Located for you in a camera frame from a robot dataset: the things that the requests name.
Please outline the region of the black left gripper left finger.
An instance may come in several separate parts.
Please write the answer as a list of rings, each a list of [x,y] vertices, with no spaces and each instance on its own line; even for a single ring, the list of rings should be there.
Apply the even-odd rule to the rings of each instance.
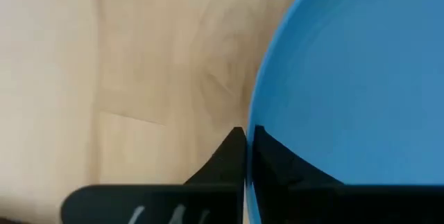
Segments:
[[[96,184],[69,194],[62,224],[242,224],[246,136],[233,128],[183,184]]]

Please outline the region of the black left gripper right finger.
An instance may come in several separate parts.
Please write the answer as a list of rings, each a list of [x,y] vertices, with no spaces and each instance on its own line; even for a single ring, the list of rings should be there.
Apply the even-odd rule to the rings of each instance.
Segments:
[[[251,178],[262,224],[444,224],[443,186],[344,184],[262,126]]]

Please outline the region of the blue plastic plate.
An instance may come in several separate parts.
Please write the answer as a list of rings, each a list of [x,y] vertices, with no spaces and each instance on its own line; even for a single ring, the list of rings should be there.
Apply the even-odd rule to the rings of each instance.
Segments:
[[[444,187],[444,0],[295,0],[248,124],[344,184]]]

